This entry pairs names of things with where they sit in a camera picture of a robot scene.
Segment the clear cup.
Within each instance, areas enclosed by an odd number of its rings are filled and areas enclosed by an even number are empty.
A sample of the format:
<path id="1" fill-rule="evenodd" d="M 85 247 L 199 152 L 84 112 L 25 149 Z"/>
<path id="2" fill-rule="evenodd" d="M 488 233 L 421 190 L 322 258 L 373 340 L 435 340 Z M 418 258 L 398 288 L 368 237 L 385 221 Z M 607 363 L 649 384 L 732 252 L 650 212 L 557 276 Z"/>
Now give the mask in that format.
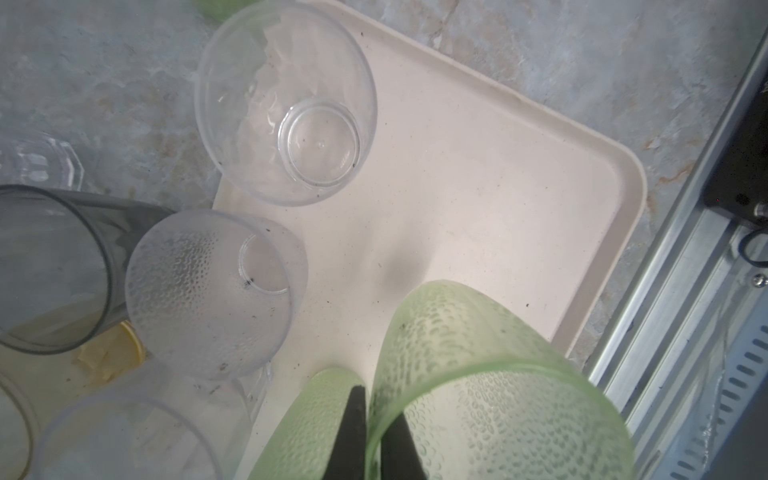
<path id="1" fill-rule="evenodd" d="M 32 479 L 232 479 L 272 380 L 265 366 L 198 379 L 149 360 L 60 413 L 43 431 Z"/>
<path id="2" fill-rule="evenodd" d="M 299 207 L 343 189 L 371 150 L 377 93 L 368 60 L 329 14 L 260 1 L 231 15 L 198 65 L 194 108 L 222 177 Z"/>
<path id="3" fill-rule="evenodd" d="M 80 191 L 84 167 L 69 142 L 36 130 L 1 128 L 1 184 Z"/>
<path id="4" fill-rule="evenodd" d="M 269 219 L 187 210 L 131 254 L 128 316 L 147 350 L 184 374 L 244 377 L 283 345 L 308 284 L 303 242 Z"/>

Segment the yellow cup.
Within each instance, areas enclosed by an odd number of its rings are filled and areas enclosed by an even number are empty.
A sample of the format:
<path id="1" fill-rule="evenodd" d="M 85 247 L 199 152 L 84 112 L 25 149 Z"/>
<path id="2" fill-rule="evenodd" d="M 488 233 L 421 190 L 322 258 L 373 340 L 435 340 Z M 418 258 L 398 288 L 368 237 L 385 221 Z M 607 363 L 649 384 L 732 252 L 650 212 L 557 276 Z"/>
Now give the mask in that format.
<path id="1" fill-rule="evenodd" d="M 26 477 L 46 426 L 82 397 L 142 365 L 143 344 L 128 322 L 55 355 L 1 348 L 1 477 Z"/>

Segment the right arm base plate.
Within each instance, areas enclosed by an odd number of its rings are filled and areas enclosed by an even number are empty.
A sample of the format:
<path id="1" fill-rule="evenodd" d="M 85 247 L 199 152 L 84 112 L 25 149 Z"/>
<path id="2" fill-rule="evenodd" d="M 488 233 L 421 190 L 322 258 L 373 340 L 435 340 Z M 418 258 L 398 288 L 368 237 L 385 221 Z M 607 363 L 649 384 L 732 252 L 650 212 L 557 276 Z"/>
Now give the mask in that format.
<path id="1" fill-rule="evenodd" d="M 703 203 L 742 222 L 767 226 L 767 79 L 718 160 Z"/>

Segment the small green cup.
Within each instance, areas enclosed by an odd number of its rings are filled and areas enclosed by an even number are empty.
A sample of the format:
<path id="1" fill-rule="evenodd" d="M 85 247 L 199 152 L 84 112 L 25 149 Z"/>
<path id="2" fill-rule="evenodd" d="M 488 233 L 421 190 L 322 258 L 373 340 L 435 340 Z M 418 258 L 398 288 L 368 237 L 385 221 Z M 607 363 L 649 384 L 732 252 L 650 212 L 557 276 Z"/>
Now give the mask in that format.
<path id="1" fill-rule="evenodd" d="M 397 307 L 369 407 L 366 475 L 408 424 L 429 479 L 631 479 L 614 405 L 545 338 L 485 294 L 436 280 Z"/>

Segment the grey smoky cup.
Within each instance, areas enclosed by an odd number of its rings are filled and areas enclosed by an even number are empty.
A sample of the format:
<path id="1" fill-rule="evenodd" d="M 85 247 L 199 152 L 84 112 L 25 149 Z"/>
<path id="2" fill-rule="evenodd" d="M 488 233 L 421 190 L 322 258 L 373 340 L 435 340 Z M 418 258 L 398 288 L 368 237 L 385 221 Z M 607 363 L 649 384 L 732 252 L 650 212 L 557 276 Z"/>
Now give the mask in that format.
<path id="1" fill-rule="evenodd" d="M 106 195 L 2 186 L 2 345 L 59 354 L 126 320 L 130 258 L 172 213 Z"/>

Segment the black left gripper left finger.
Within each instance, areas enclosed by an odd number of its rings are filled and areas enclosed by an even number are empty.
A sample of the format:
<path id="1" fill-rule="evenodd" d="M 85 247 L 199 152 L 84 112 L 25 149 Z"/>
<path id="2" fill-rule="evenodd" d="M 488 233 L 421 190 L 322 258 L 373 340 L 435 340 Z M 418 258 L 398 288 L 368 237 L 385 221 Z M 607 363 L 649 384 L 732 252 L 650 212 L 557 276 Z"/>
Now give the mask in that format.
<path id="1" fill-rule="evenodd" d="M 350 390 L 323 480 L 362 480 L 365 477 L 366 389 Z"/>

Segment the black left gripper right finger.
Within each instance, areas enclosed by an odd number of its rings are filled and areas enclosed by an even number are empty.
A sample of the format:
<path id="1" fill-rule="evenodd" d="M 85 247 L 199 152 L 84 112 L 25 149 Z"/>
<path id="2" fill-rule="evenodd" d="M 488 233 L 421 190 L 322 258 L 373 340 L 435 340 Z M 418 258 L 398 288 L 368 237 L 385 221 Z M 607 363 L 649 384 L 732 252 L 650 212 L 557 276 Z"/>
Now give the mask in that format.
<path id="1" fill-rule="evenodd" d="M 383 480 L 426 480 L 419 455 L 404 413 L 388 427 L 381 440 Z"/>

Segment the tall light green cup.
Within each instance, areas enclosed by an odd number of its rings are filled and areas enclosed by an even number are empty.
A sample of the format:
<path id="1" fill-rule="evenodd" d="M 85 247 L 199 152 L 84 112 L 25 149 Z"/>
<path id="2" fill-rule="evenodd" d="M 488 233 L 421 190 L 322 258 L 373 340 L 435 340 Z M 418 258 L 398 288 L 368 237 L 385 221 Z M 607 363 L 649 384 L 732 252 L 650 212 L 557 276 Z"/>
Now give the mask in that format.
<path id="1" fill-rule="evenodd" d="M 320 479 L 342 423 L 350 392 L 362 379 L 344 368 L 314 375 L 266 443 L 251 479 Z"/>

